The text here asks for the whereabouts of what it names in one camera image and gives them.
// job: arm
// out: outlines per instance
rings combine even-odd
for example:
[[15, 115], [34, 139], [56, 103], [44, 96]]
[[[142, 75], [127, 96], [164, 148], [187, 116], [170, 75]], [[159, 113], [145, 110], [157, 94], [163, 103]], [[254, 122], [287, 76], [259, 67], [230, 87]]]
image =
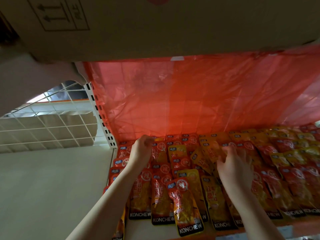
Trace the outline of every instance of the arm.
[[224, 148], [225, 163], [218, 160], [218, 172], [222, 184], [238, 210], [249, 240], [284, 240], [281, 233], [267, 216], [258, 199], [251, 192], [254, 178], [252, 159], [243, 149]]
[[111, 239], [120, 220], [132, 185], [148, 163], [153, 139], [143, 135], [132, 146], [128, 165], [66, 240]]

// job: cardboard box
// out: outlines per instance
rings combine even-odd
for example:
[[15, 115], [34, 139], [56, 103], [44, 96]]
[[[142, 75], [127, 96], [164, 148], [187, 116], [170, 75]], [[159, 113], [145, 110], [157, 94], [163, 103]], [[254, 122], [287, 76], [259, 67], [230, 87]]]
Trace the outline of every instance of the cardboard box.
[[320, 0], [0, 0], [39, 60], [278, 50], [316, 40]]

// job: red plastic backdrop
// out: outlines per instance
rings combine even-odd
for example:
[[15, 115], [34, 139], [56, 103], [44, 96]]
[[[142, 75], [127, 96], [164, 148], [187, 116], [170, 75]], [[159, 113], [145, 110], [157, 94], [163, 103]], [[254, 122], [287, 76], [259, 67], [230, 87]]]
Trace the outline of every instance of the red plastic backdrop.
[[320, 120], [320, 46], [84, 64], [120, 141]]

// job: hand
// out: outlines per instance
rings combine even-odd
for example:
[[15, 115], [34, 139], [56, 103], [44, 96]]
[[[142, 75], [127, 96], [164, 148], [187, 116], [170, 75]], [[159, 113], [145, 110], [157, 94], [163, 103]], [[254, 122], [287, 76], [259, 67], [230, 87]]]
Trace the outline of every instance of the hand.
[[136, 173], [141, 173], [147, 165], [152, 153], [152, 143], [154, 139], [150, 136], [143, 135], [132, 145], [131, 153], [126, 168]]
[[227, 146], [223, 150], [227, 153], [226, 162], [223, 163], [221, 159], [217, 161], [218, 173], [229, 198], [235, 204], [251, 193], [254, 178], [252, 158], [242, 148]]

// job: arrow symbol on box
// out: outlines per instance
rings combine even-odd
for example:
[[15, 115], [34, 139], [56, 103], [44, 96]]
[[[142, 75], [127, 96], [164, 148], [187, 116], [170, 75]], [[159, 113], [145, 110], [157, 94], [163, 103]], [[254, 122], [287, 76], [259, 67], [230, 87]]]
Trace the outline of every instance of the arrow symbol on box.
[[60, 9], [61, 6], [44, 6], [42, 4], [39, 4], [39, 6], [37, 6], [37, 8], [41, 11], [45, 11], [45, 9]]
[[51, 20], [66, 20], [65, 17], [48, 17], [48, 15], [43, 17], [47, 22], [51, 22]]

